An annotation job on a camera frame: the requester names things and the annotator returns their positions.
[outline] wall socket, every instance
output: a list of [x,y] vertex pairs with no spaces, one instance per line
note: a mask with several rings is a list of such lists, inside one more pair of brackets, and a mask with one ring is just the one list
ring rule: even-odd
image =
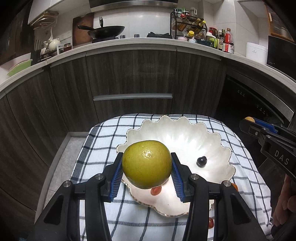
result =
[[69,30],[67,32],[62,33],[61,35],[58,36],[60,41],[63,41],[64,39],[72,37],[72,30]]

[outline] metal screw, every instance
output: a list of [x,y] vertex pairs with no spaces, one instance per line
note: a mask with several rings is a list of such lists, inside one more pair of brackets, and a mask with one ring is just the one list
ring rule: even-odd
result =
[[227,180],[223,181],[223,184],[226,187],[230,187],[231,186],[231,182],[230,181],[227,181]]
[[63,186],[64,186],[65,188],[68,188],[68,187],[71,186],[71,182],[70,182],[70,181],[65,181],[65,182],[63,183]]
[[97,180],[101,180],[103,177],[104,177],[104,175],[101,174],[101,173],[94,176],[94,178],[97,179]]
[[193,179],[193,180],[197,180],[197,179],[199,179],[199,177],[200,177],[200,176],[197,175],[197,174],[191,174],[191,175],[190,175],[190,178]]

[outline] checkered tablecloth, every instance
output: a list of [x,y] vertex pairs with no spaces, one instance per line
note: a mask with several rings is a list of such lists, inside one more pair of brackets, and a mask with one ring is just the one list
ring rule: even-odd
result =
[[[199,115],[169,115],[171,119],[186,116],[193,124],[203,122],[209,132],[221,135],[221,143],[231,149],[230,164],[236,172],[231,179],[237,184],[239,193],[258,220],[265,235],[270,237],[271,206],[270,190],[238,136],[222,122]],[[125,143],[128,129],[139,129],[145,119],[158,121],[160,115],[131,114],[107,120],[93,127],[80,151],[71,181],[87,181],[97,173],[102,173],[106,165],[116,158],[116,147]],[[113,241],[179,241],[182,240],[187,215],[168,218],[154,209],[138,204],[130,196],[128,188],[121,183],[117,198],[105,203],[109,230]],[[214,208],[210,211],[214,217]],[[213,240],[214,229],[209,229],[208,241]],[[86,241],[84,201],[80,201],[80,235]]]

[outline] green fruit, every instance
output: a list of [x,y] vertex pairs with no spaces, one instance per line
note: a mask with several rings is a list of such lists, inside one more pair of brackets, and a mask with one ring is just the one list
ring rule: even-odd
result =
[[122,169],[136,187],[150,189],[162,185],[172,171],[172,157],[159,141],[131,144],[122,156]]

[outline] human hand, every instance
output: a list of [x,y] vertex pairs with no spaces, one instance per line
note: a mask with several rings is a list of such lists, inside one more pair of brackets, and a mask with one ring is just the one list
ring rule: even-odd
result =
[[275,226],[284,224],[289,218],[289,211],[296,213],[296,195],[292,196],[291,178],[286,174],[281,195],[273,215],[273,223]]

